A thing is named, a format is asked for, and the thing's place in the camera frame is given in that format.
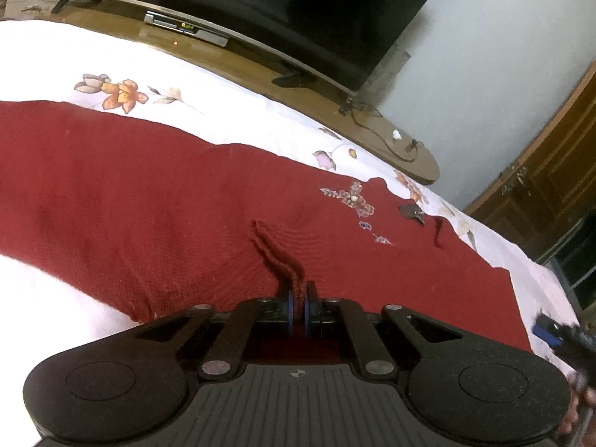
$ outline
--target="printed flower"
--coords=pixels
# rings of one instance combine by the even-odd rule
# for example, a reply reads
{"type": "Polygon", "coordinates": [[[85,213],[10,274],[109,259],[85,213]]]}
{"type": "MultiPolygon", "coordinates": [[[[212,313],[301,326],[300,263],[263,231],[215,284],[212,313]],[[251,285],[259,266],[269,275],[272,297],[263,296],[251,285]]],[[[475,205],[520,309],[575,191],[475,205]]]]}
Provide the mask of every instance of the printed flower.
{"type": "Polygon", "coordinates": [[[341,140],[341,138],[336,133],[334,133],[330,129],[327,129],[326,127],[320,127],[319,131],[323,131],[325,134],[328,134],[329,136],[334,137],[335,139],[341,140]]]}
{"type": "Polygon", "coordinates": [[[393,170],[395,172],[395,179],[405,186],[410,192],[410,198],[415,202],[420,200],[424,201],[428,205],[428,200],[424,194],[418,188],[418,185],[410,181],[401,171],[393,170]]]}
{"type": "Polygon", "coordinates": [[[190,104],[187,104],[186,102],[183,101],[182,94],[180,92],[180,89],[178,89],[178,88],[167,88],[167,89],[165,89],[165,95],[164,95],[161,92],[159,92],[156,88],[152,88],[151,86],[147,86],[147,87],[149,88],[149,91],[152,92],[153,94],[156,94],[158,96],[163,96],[163,97],[153,101],[153,104],[171,104],[172,102],[178,101],[178,102],[181,102],[182,104],[186,104],[190,108],[194,109],[194,107],[192,107],[190,104]]]}
{"type": "Polygon", "coordinates": [[[101,74],[100,76],[83,74],[83,82],[78,82],[74,86],[74,89],[84,94],[97,94],[101,91],[101,86],[110,82],[110,78],[105,74],[101,74]]]}
{"type": "Polygon", "coordinates": [[[317,163],[324,170],[336,170],[337,166],[335,161],[333,161],[325,151],[315,151],[312,155],[317,159],[317,163]]]}
{"type": "Polygon", "coordinates": [[[145,104],[149,97],[147,94],[137,92],[139,87],[133,80],[123,80],[121,84],[104,83],[101,90],[110,96],[103,101],[102,107],[105,111],[122,107],[125,114],[131,112],[136,103],[145,104]]]}
{"type": "Polygon", "coordinates": [[[453,217],[457,219],[457,230],[455,233],[460,237],[462,235],[466,235],[470,241],[470,245],[474,250],[476,250],[476,237],[474,237],[472,226],[470,225],[470,222],[466,220],[465,215],[461,216],[462,214],[460,215],[459,210],[452,209],[451,206],[445,200],[443,200],[443,198],[439,198],[439,200],[443,206],[440,207],[437,213],[445,218],[453,217]]]}

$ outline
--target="bed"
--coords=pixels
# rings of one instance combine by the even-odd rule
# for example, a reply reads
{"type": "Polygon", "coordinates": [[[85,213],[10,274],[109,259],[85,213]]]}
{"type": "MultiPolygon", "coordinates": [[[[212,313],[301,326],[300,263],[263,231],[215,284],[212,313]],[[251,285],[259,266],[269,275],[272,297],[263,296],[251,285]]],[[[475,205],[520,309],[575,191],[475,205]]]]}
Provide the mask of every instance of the bed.
{"type": "MultiPolygon", "coordinates": [[[[556,321],[577,323],[553,273],[351,141],[289,107],[144,44],[42,20],[1,22],[0,31],[4,56],[0,101],[69,102],[176,127],[213,144],[252,145],[361,181],[384,179],[392,193],[413,199],[428,215],[446,218],[460,239],[490,265],[509,271],[532,350],[569,372],[545,343],[529,333],[540,311],[556,321]],[[41,35],[43,44],[32,35],[41,35]]],[[[0,389],[2,415],[8,443],[29,447],[39,439],[22,401],[29,371],[50,355],[135,323],[8,257],[0,256],[0,283],[5,295],[4,358],[8,359],[0,389]]]]}

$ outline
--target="black cable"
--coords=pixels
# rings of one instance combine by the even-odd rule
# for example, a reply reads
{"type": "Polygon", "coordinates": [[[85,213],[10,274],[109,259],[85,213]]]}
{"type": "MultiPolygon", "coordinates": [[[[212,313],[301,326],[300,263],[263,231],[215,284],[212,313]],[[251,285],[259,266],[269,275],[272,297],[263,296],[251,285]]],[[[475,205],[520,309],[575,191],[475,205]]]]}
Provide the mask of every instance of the black cable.
{"type": "MultiPolygon", "coordinates": [[[[379,117],[383,117],[383,115],[375,109],[375,111],[378,112],[379,117]]],[[[354,116],[354,106],[350,106],[350,115],[352,116],[352,120],[354,121],[354,124],[357,125],[358,127],[361,127],[362,129],[365,129],[366,131],[371,132],[372,134],[374,134],[375,136],[377,136],[382,142],[383,144],[387,147],[387,149],[389,150],[389,152],[395,156],[397,159],[400,159],[403,162],[406,163],[412,163],[414,161],[416,161],[416,158],[418,158],[418,146],[421,145],[422,143],[420,141],[416,141],[415,139],[412,139],[412,144],[410,144],[409,146],[412,146],[412,149],[416,150],[416,155],[414,156],[414,158],[411,159],[407,159],[407,158],[402,158],[400,155],[398,155],[394,150],[391,149],[391,146],[389,146],[386,142],[385,139],[383,138],[383,136],[381,136],[378,132],[373,131],[370,128],[367,128],[365,125],[360,124],[357,120],[356,120],[356,116],[354,116]]]]}
{"type": "Polygon", "coordinates": [[[370,104],[367,104],[365,102],[353,102],[352,103],[352,107],[358,111],[362,111],[365,112],[365,110],[368,109],[372,109],[374,110],[374,112],[376,112],[378,114],[378,116],[375,117],[383,117],[383,115],[381,114],[381,111],[379,111],[375,106],[372,106],[370,104]]]}

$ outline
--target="embroidered flower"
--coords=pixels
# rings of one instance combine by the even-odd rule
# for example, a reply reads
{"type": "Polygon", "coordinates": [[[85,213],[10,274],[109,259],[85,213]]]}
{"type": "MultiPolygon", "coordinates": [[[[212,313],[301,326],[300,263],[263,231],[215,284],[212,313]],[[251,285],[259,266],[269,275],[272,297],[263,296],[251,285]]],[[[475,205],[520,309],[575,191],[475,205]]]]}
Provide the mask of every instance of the embroidered flower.
{"type": "Polygon", "coordinates": [[[385,245],[393,245],[388,239],[385,237],[381,237],[380,235],[374,235],[374,241],[378,244],[385,244],[385,245]]]}
{"type": "Polygon", "coordinates": [[[335,190],[329,189],[329,188],[319,188],[319,190],[321,190],[321,193],[323,193],[323,195],[325,195],[326,197],[329,198],[341,198],[339,193],[336,192],[335,190]]]}
{"type": "Polygon", "coordinates": [[[342,203],[348,205],[351,209],[355,209],[359,217],[366,218],[374,214],[374,207],[369,205],[364,197],[361,195],[362,183],[354,182],[350,187],[350,191],[340,190],[339,195],[342,203]]]}

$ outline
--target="wooden table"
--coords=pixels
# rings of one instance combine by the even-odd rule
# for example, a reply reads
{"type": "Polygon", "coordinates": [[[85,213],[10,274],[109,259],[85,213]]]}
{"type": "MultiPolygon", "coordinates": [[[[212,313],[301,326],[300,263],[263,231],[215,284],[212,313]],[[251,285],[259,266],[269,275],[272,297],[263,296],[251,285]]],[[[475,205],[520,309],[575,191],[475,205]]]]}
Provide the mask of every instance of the wooden table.
{"type": "Polygon", "coordinates": [[[341,115],[338,110],[346,98],[341,91],[327,86],[325,92],[322,92],[320,84],[315,85],[315,89],[319,87],[316,90],[283,89],[273,85],[271,80],[280,75],[279,62],[274,62],[273,57],[268,62],[266,57],[263,60],[262,53],[241,43],[231,41],[224,49],[187,35],[147,25],[142,20],[145,10],[131,4],[111,0],[93,4],[73,0],[54,15],[51,9],[57,2],[58,0],[7,0],[5,9],[0,10],[0,16],[4,11],[4,18],[69,23],[147,44],[313,118],[419,183],[429,185],[439,179],[439,166],[431,153],[424,146],[419,146],[417,150],[409,149],[407,146],[411,144],[412,138],[402,130],[399,130],[402,139],[394,140],[392,133],[395,127],[376,112],[355,111],[354,117],[361,126],[354,122],[350,114],[341,115]]]}

